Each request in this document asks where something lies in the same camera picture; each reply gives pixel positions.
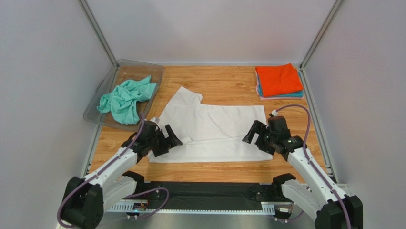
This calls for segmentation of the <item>folded orange t shirt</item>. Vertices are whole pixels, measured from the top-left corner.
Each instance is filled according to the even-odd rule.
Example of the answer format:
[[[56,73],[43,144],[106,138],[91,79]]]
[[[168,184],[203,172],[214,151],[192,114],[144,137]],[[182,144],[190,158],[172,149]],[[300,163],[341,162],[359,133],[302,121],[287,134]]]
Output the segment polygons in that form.
[[[303,96],[304,87],[299,72],[291,63],[279,66],[257,66],[255,74],[256,90],[263,98]]]

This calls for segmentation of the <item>clear plastic bin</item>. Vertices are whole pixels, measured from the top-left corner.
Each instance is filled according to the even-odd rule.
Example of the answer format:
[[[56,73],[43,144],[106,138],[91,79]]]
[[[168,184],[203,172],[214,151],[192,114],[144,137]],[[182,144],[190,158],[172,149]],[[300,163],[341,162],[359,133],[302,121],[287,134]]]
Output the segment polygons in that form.
[[[137,131],[162,82],[164,67],[118,60],[99,83],[83,114],[84,120],[127,131]]]

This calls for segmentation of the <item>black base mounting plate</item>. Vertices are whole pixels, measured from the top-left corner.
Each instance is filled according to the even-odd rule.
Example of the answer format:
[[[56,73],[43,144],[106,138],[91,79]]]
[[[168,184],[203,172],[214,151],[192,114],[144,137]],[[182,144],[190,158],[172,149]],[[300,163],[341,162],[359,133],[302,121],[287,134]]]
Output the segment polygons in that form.
[[[286,202],[274,185],[259,183],[157,182],[141,185],[141,190],[164,187],[168,210],[261,210],[261,202]]]

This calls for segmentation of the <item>white t shirt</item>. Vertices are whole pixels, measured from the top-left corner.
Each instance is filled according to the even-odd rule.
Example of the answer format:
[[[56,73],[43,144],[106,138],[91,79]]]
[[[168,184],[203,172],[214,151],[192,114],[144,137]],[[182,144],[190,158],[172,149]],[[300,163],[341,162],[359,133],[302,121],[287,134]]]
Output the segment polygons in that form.
[[[215,163],[271,160],[273,156],[243,142],[254,121],[266,122],[262,105],[202,104],[203,96],[180,87],[159,117],[182,145],[168,153],[148,155],[151,163]]]

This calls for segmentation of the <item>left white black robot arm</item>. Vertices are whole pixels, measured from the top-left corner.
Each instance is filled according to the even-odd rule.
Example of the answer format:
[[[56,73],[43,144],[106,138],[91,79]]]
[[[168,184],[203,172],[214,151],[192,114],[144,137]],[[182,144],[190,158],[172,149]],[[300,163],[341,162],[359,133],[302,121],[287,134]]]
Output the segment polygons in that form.
[[[142,120],[139,130],[122,143],[118,151],[92,173],[71,178],[66,186],[57,222],[64,228],[95,229],[104,213],[123,199],[146,199],[164,187],[145,188],[144,177],[129,169],[149,153],[162,156],[183,145],[170,125],[161,129],[156,118]]]

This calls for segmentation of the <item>aluminium corner post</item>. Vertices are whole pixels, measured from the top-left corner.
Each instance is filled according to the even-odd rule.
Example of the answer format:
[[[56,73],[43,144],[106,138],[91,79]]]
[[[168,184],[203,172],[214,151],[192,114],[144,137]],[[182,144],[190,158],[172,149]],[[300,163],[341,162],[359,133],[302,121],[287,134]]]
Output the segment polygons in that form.
[[[87,0],[77,0],[77,2],[79,4],[79,6],[81,7],[85,17],[87,18],[87,20],[88,20],[94,34],[96,35],[103,51],[105,52],[108,60],[110,61],[110,63],[112,65],[114,65],[114,63],[116,62],[116,58],[115,58],[110,46],[108,45],[108,42],[97,22],[95,15],[93,14],[93,12],[91,10],[91,7],[90,7],[88,1]]]
[[[338,15],[340,9],[342,8],[343,4],[346,2],[346,0],[335,0],[329,13],[327,14],[327,17],[325,18],[322,26],[320,27],[318,33],[316,34],[315,39],[313,40],[312,44],[310,45],[310,48],[308,49],[305,57],[303,58],[301,64],[300,64],[300,69],[304,70],[310,63],[311,58],[313,57],[316,49],[318,48],[320,42],[324,38],[325,34],[327,33],[328,29],[332,25],[335,17]]]

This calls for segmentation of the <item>mint green t shirt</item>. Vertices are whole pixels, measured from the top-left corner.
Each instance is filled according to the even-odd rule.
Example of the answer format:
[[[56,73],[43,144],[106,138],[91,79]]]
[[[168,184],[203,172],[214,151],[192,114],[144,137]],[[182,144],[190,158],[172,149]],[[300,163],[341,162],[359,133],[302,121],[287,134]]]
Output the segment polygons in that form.
[[[97,110],[101,114],[111,113],[119,124],[137,124],[140,120],[137,103],[150,100],[157,86],[151,79],[152,76],[149,75],[139,81],[132,79],[123,81],[100,98]]]

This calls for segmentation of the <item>aluminium frame rail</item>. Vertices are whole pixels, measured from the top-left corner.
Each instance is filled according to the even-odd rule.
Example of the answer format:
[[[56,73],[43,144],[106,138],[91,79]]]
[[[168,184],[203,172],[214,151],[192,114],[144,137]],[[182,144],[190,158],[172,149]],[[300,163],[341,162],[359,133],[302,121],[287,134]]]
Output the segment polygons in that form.
[[[271,184],[213,182],[145,182],[137,174],[111,185],[72,178],[57,219],[65,227],[94,229],[108,211],[140,219],[157,213],[268,215],[293,222],[294,207],[308,215],[318,229],[361,229],[363,204],[336,184],[303,185],[290,174]]]

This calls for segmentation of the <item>left aluminium corner post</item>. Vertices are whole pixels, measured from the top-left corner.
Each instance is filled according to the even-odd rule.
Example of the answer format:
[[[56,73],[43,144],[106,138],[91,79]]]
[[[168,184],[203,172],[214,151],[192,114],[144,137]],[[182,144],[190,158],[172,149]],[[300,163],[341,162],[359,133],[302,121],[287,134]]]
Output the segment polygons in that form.
[[[108,42],[97,22],[95,15],[93,14],[93,12],[91,10],[91,7],[90,7],[88,1],[87,0],[77,0],[77,2],[79,4],[79,6],[81,7],[85,17],[87,18],[87,20],[88,20],[94,34],[96,35],[103,51],[105,52],[108,60],[110,61],[110,63],[112,65],[114,65],[114,63],[116,62],[116,58],[115,58],[110,46],[108,45]]]

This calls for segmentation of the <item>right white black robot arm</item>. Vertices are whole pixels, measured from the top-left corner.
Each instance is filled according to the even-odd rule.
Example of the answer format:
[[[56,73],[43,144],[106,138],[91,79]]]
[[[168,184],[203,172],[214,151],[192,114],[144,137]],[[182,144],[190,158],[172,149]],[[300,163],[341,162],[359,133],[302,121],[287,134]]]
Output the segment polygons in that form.
[[[282,116],[271,116],[264,124],[253,122],[243,142],[273,155],[279,153],[307,183],[303,187],[291,174],[273,178],[272,184],[283,197],[293,201],[313,221],[317,229],[362,229],[363,203],[358,196],[350,196],[316,162],[304,140],[292,136]]]

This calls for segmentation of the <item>right aluminium corner post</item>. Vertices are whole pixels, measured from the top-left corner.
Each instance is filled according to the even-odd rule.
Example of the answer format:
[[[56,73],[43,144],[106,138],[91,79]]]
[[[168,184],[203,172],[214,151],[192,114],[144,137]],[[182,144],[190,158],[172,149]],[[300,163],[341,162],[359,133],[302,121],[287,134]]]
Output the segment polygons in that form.
[[[301,64],[300,64],[300,69],[304,70],[310,63],[311,58],[313,57],[316,49],[318,48],[320,42],[324,38],[325,34],[327,33],[328,29],[332,25],[335,17],[338,15],[340,9],[342,8],[343,4],[346,2],[346,0],[335,0],[329,13],[327,14],[327,17],[325,18],[322,26],[320,27],[318,33],[316,34],[315,39],[313,40],[312,44],[310,45],[310,48],[308,49],[305,57],[303,58]]]

